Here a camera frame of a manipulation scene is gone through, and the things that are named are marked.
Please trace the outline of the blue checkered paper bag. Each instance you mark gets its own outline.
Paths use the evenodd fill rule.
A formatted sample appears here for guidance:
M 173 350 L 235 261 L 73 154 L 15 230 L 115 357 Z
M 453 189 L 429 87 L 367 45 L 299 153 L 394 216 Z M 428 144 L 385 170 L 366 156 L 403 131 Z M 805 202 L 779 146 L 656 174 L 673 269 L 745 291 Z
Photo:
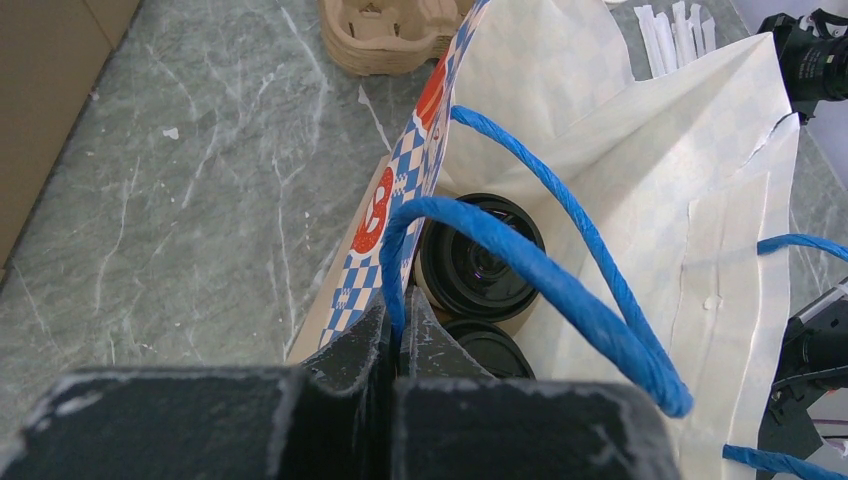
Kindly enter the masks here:
M 291 350 L 339 337 L 381 285 L 389 216 L 432 194 L 524 208 L 548 255 L 616 314 L 645 320 L 694 398 L 668 420 L 687 479 L 752 479 L 790 308 L 786 251 L 800 125 L 768 34 L 634 78 L 600 1 L 478 1 L 380 165 Z

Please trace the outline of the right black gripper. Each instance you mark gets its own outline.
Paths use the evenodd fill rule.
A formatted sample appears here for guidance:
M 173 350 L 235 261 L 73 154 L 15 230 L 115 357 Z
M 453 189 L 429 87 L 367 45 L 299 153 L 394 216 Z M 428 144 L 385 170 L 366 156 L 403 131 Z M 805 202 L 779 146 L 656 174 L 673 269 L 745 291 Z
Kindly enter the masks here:
M 822 8 L 798 18 L 778 13 L 758 32 L 773 36 L 787 96 L 802 123 L 814 117 L 819 102 L 847 99 L 845 16 Z

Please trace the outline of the bundle of white straws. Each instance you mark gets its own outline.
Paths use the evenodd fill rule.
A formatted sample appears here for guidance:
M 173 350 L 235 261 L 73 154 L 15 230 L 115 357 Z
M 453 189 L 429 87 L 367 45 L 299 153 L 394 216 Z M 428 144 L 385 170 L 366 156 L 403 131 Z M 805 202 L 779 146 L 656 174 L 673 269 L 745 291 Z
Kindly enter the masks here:
M 716 21 L 698 3 L 678 1 L 671 13 L 633 8 L 652 78 L 672 73 L 717 49 Z

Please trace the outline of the brown cardboard cup carrier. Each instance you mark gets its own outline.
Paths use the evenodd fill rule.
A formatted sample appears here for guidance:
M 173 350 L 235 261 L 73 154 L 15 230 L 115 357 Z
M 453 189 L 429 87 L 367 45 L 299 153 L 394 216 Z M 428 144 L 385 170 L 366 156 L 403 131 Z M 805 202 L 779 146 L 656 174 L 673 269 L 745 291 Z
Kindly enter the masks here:
M 330 58 L 357 76 L 410 73 L 447 51 L 472 0 L 319 0 Z

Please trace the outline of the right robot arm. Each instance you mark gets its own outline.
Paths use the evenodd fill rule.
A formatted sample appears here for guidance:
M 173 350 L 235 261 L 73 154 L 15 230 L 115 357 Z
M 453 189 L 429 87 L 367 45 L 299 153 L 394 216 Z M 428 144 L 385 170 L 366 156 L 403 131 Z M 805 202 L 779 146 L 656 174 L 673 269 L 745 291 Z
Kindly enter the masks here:
M 819 8 L 763 20 L 783 81 L 802 124 L 822 101 L 847 98 L 847 17 Z M 847 385 L 847 284 L 840 282 L 792 316 L 758 436 L 761 450 L 805 460 L 824 443 L 809 408 Z

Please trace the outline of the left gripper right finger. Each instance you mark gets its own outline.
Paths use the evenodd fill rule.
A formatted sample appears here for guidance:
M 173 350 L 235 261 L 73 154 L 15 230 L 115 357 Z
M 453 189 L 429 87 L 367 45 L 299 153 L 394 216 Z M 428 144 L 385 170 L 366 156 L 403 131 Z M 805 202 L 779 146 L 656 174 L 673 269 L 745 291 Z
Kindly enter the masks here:
M 405 298 L 393 386 L 394 479 L 677 479 L 664 420 L 620 383 L 498 379 Z

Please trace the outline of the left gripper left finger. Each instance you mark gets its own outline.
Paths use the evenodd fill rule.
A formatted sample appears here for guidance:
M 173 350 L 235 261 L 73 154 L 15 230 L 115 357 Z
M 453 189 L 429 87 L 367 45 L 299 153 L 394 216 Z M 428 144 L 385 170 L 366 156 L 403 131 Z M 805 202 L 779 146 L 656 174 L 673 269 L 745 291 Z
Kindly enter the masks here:
M 376 298 L 293 366 L 88 368 L 36 402 L 5 479 L 377 479 L 391 328 Z

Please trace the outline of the tan plastic toolbox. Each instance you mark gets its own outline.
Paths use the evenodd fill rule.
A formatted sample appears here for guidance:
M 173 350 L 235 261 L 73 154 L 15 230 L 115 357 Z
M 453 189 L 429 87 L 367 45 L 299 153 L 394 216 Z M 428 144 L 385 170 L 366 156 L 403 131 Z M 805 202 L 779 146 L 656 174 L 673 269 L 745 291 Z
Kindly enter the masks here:
M 135 1 L 1 4 L 1 257 L 7 259 Z

